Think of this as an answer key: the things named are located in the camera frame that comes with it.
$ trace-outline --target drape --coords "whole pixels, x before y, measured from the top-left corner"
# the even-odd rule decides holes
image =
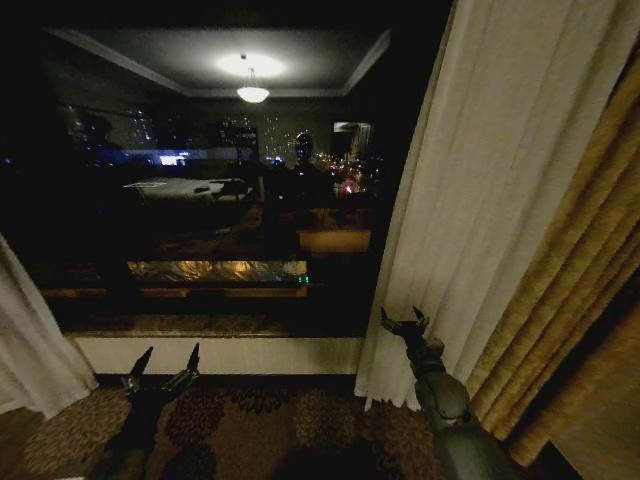
[[[544,408],[537,410],[533,418],[526,422],[516,438],[510,442],[509,452],[511,456],[521,465],[530,464],[542,450],[542,447],[553,438],[555,432],[560,433],[564,426],[572,424],[575,426],[576,413],[579,409],[599,412],[605,419],[613,420],[619,412],[605,411],[605,409],[615,408],[616,403],[624,408],[621,402],[620,392],[637,392],[640,378],[637,371],[629,370],[629,358],[637,358],[638,347],[640,346],[640,303],[636,303],[626,314],[614,320],[612,331],[604,338],[590,354],[576,372],[571,375],[562,388],[551,398]],[[602,403],[587,405],[585,402],[594,399],[595,389],[606,388],[611,385],[609,379],[615,371],[626,372],[618,375],[618,380],[622,384],[613,385],[613,391],[597,392],[603,401]],[[637,445],[628,445],[628,450],[637,451]],[[607,460],[607,452],[593,452],[595,458]]]
[[[433,320],[466,381],[542,240],[635,40],[632,0],[459,2],[414,132],[355,393],[417,407],[380,306]]]
[[[640,265],[639,160],[636,59],[469,379],[474,409],[498,438]]]
[[[26,407],[51,418],[96,386],[0,234],[0,413]]]

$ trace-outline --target gold curtain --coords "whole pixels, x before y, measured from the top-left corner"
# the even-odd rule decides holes
[[[639,146],[640,62],[636,58],[605,109],[531,265],[469,378],[475,412],[499,439],[508,437],[542,386],[640,264]],[[517,460],[529,463],[542,445]]]
[[[632,287],[637,296],[635,282]],[[588,357],[580,365],[575,373],[564,378],[562,389],[558,391],[543,408],[534,412],[533,418],[523,422],[519,426],[518,434],[509,443],[511,456],[521,464],[528,464],[535,459],[538,452],[550,440],[552,432],[558,432],[563,425],[571,422],[579,411],[589,408],[585,402],[593,401],[594,390],[602,388],[603,383],[614,375],[615,369],[625,366],[628,368],[629,358],[637,355],[640,345],[640,302],[630,308],[621,318],[608,318],[613,323],[613,329],[605,336],[598,346],[589,352]],[[627,376],[636,375],[636,372],[627,372]],[[603,392],[595,394],[607,404],[607,398],[603,398]],[[600,458],[606,455],[599,452]]]

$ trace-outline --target white curtain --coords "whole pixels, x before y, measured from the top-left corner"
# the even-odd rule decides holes
[[[575,170],[640,25],[637,0],[461,0],[400,184],[355,393],[418,404],[380,306],[431,316],[466,381]]]
[[[51,418],[95,387],[91,369],[0,234],[0,413],[26,407]]]

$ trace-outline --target patterned carpet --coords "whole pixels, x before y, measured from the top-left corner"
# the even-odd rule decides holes
[[[127,415],[119,388],[101,387],[57,417],[33,419],[3,442],[3,479],[86,474]],[[0,428],[10,414],[0,417]],[[148,479],[442,479],[426,420],[351,388],[196,383],[159,421]]]

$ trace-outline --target robotic arm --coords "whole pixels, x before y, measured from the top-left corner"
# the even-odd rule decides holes
[[[129,375],[123,378],[131,410],[118,434],[104,448],[89,480],[141,480],[149,455],[154,448],[158,419],[164,406],[178,398],[200,376],[199,344],[193,348],[187,367],[159,387],[142,384],[153,347],[136,360]]]
[[[425,341],[429,323],[413,307],[416,321],[396,322],[382,309],[382,326],[401,336],[416,377],[416,396],[434,432],[438,456],[449,480],[518,480],[511,461],[471,411],[465,386],[446,372],[444,344]]]

